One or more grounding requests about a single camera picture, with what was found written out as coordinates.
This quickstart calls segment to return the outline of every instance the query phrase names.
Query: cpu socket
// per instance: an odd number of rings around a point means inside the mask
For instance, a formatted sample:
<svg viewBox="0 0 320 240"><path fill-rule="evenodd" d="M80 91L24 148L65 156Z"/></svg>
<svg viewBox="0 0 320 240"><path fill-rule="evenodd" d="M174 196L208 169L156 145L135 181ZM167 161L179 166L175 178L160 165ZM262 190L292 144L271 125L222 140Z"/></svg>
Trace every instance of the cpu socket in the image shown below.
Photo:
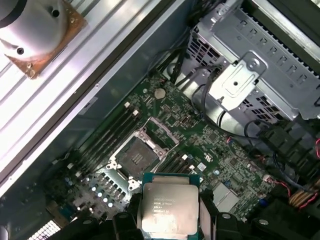
<svg viewBox="0 0 320 240"><path fill-rule="evenodd" d="M150 117L119 146L106 168L125 176L132 191L140 187L143 173L156 171L178 144L167 127Z"/></svg>

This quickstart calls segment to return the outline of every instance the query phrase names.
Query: sheet metal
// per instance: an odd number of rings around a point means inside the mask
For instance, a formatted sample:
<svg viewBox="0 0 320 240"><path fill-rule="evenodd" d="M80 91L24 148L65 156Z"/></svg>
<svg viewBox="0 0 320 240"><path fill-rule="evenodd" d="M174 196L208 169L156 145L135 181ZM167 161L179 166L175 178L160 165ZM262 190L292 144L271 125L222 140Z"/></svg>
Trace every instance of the sheet metal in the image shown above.
<svg viewBox="0 0 320 240"><path fill-rule="evenodd" d="M0 55L0 175L160 1L69 0L87 26L35 80ZM6 190L1 188L0 196Z"/></svg>

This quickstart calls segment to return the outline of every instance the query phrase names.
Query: copper plate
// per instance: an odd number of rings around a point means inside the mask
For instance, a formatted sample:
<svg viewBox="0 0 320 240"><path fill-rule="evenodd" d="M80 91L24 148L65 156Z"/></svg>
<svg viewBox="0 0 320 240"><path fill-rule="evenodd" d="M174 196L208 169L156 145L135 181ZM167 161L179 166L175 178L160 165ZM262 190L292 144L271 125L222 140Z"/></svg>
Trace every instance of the copper plate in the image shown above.
<svg viewBox="0 0 320 240"><path fill-rule="evenodd" d="M54 51L47 54L42 59L33 61L22 61L14 57L7 56L11 62L13 62L30 79L36 79L39 74L51 63L51 61L66 48L68 43L81 31L83 26L86 24L86 20L70 5L70 3L63 1L63 4L65 5L66 9L68 27L63 40Z"/></svg>

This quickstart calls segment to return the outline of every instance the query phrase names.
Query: motherboard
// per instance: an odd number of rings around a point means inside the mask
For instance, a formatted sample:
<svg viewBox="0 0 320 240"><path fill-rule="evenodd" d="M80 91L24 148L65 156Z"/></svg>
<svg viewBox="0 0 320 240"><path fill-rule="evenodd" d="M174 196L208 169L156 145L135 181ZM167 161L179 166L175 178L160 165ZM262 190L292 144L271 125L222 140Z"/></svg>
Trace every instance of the motherboard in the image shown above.
<svg viewBox="0 0 320 240"><path fill-rule="evenodd" d="M106 219L141 191L146 172L198 174L200 190L213 190L219 211L245 219L273 186L240 145L230 146L227 139L157 74L144 79L79 149L63 157L67 165L46 183L46 192L64 215L86 210Z"/></svg>

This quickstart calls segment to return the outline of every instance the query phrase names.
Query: ram slot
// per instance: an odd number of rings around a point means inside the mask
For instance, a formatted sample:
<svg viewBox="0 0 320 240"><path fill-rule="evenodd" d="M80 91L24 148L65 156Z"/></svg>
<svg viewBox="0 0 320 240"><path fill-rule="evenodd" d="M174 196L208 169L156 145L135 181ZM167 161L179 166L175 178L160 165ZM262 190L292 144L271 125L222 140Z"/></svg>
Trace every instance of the ram slot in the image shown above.
<svg viewBox="0 0 320 240"><path fill-rule="evenodd" d="M90 167L89 171L93 171L98 167L98 165L106 159L106 156L108 156L113 150L121 143L124 139L129 137L129 135L136 129L139 122L139 118L136 117L132 122L130 122L128 125L126 125L123 130L117 134L115 138L110 140L106 145L107 148L104 149L104 151L97 157L97 160L95 161L93 167Z"/></svg>
<svg viewBox="0 0 320 240"><path fill-rule="evenodd" d="M169 165L172 164L175 159L180 158L181 154L179 152L176 152L170 159L166 160L162 165L160 165L159 169L157 170L158 173L167 173L167 169L169 168Z"/></svg>
<svg viewBox="0 0 320 240"><path fill-rule="evenodd" d="M179 169L177 172L178 174L189 174L191 172L191 169L189 168L191 166L191 163L189 159L186 159L184 161L184 165Z"/></svg>
<svg viewBox="0 0 320 240"><path fill-rule="evenodd" d="M122 133L126 129L126 126L133 121L133 117L134 116L131 114L127 116L124 121L120 122L119 125L113 126L111 131L109 131L110 134L108 134L108 136L103 139L103 143L97 149L94 150L94 153L91 156L91 158L86 161L86 163L82 167L83 170L85 170L87 166L91 165L92 162L95 161L95 159L101 154L101 151L103 151L104 148L108 146L109 142L112 142L114 137L116 137L117 135L119 135L119 133Z"/></svg>
<svg viewBox="0 0 320 240"><path fill-rule="evenodd" d="M188 162L185 161L184 159L180 158L179 161L177 161L177 164L175 166L172 166L171 172L172 173L180 173L182 169L184 168L185 165L187 165Z"/></svg>
<svg viewBox="0 0 320 240"><path fill-rule="evenodd" d="M119 124L125 121L132 114L132 112L133 111L129 109L124 109L123 111L121 111L121 113L114 118L110 125L104 128L107 130L103 131L101 134L98 134L95 137L96 141L94 141L91 145L88 146L82 157L87 158L95 150L96 147L98 147L100 144L103 144L103 141L110 134L110 132L112 132L114 128L116 128Z"/></svg>

